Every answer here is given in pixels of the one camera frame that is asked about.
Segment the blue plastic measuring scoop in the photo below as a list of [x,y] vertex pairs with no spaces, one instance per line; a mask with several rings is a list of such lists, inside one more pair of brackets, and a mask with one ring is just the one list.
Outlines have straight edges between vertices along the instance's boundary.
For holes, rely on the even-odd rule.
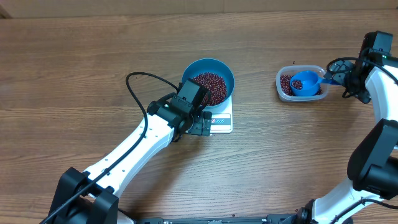
[[[298,90],[293,87],[292,82],[294,80],[299,80],[303,83],[302,90]],[[316,95],[319,92],[321,84],[339,85],[339,83],[337,83],[333,80],[327,80],[325,78],[321,78],[317,73],[315,73],[311,70],[306,70],[306,71],[302,71],[302,72],[295,74],[290,81],[290,86],[292,87],[293,93],[296,96]]]

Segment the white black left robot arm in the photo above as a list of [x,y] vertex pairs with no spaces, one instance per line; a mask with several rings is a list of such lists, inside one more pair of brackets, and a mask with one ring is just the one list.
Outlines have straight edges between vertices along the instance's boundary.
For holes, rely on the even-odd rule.
[[83,172],[69,168],[58,181],[44,223],[134,223],[119,209],[130,181],[182,134],[210,134],[212,113],[167,101],[153,103],[139,126],[113,151]]

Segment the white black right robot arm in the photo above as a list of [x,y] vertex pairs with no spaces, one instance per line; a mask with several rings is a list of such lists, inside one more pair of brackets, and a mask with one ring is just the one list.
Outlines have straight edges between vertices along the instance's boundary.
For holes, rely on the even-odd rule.
[[397,58],[393,35],[374,31],[364,36],[358,57],[342,57],[326,66],[322,84],[343,86],[343,98],[372,103],[376,124],[352,153],[347,177],[325,196],[311,200],[284,223],[352,223],[370,204],[396,209],[386,200],[397,196]]

